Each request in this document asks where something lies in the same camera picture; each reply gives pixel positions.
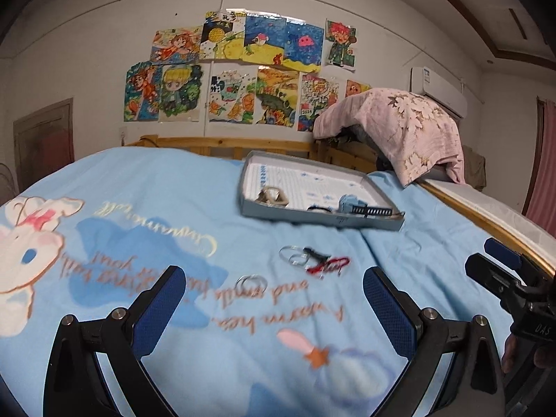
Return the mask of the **right hand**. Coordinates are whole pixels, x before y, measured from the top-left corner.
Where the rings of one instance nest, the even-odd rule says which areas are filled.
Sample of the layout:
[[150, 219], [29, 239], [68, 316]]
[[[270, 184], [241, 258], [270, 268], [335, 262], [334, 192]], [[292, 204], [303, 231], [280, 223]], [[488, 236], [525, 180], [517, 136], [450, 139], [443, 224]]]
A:
[[[501, 370], [509, 374], [515, 369], [519, 360], [528, 354], [526, 349], [527, 341], [522, 341], [514, 334], [510, 334], [504, 343], [504, 353], [501, 358]], [[555, 350], [551, 347], [541, 346], [536, 349], [533, 355], [533, 363], [537, 368], [552, 368], [556, 364]]]

